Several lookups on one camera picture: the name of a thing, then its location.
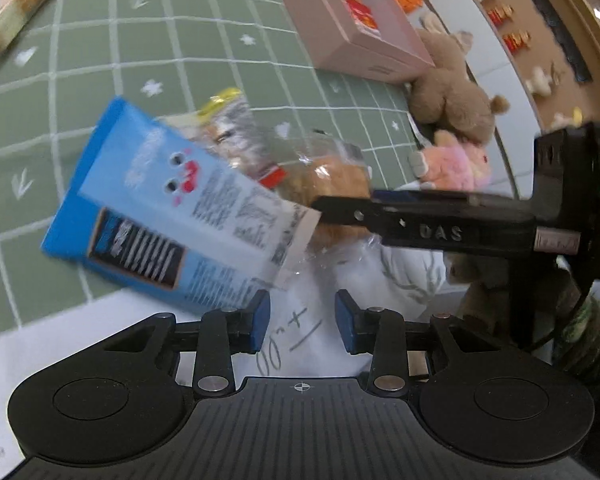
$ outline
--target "pink storage bin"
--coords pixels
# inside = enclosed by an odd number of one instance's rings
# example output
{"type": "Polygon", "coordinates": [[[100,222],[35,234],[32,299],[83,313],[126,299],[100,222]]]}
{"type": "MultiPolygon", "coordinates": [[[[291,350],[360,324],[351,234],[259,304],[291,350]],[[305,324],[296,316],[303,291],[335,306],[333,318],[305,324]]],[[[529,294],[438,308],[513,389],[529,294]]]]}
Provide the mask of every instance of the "pink storage bin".
{"type": "Polygon", "coordinates": [[[283,0],[316,68],[384,81],[412,81],[433,67],[395,0],[362,0],[380,38],[364,32],[344,0],[283,0]]]}

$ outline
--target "blue snack bag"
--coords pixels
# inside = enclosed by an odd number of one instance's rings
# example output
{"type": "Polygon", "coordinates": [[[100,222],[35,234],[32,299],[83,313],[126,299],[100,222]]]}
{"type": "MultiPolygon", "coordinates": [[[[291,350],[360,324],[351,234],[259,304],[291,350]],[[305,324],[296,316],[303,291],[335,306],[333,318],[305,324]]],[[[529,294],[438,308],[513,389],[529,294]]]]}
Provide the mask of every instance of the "blue snack bag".
{"type": "Polygon", "coordinates": [[[42,249],[178,306],[241,308],[284,286],[318,219],[116,98],[42,249]]]}

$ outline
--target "black label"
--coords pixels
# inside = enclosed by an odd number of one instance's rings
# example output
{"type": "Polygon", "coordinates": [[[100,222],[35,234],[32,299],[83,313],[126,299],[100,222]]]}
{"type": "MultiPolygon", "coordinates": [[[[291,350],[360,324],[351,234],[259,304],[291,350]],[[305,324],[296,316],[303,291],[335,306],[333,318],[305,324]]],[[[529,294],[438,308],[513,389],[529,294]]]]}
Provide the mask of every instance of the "black label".
{"type": "Polygon", "coordinates": [[[108,209],[100,211],[89,257],[146,282],[175,288],[184,247],[108,209]]]}

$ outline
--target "orange and pink stuffed animal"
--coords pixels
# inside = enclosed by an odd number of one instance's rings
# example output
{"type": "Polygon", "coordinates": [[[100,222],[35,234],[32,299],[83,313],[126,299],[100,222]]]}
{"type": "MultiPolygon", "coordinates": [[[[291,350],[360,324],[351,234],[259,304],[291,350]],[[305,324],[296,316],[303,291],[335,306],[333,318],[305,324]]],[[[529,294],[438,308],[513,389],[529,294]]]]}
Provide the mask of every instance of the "orange and pink stuffed animal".
{"type": "Polygon", "coordinates": [[[446,130],[438,130],[434,139],[435,146],[409,156],[415,176],[427,187],[474,191],[489,183],[491,168],[483,147],[461,142],[446,130]]]}

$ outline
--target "brown plush toy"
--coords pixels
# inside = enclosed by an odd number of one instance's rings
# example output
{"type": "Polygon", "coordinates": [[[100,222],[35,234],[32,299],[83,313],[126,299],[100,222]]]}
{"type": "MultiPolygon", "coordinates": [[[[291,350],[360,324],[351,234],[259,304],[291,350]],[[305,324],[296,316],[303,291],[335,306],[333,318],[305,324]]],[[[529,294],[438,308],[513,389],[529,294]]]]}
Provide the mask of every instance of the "brown plush toy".
{"type": "Polygon", "coordinates": [[[464,56],[471,49],[472,35],[433,28],[418,33],[435,68],[413,82],[411,114],[423,124],[436,124],[475,144],[487,144],[495,131],[495,115],[506,113],[509,102],[499,95],[489,99],[467,78],[464,56]]]}

